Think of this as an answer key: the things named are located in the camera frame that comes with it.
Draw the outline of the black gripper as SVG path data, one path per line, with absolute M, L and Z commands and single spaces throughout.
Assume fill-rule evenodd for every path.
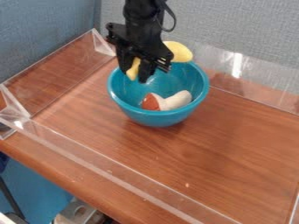
M 126 0 L 123 8 L 124 24 L 107 23 L 107 41 L 116 47 L 116 58 L 123 73 L 132 67 L 134 59 L 140 59 L 138 79 L 146 83 L 155 69 L 168 72 L 174 53 L 162 41 L 164 13 L 175 18 L 167 0 Z

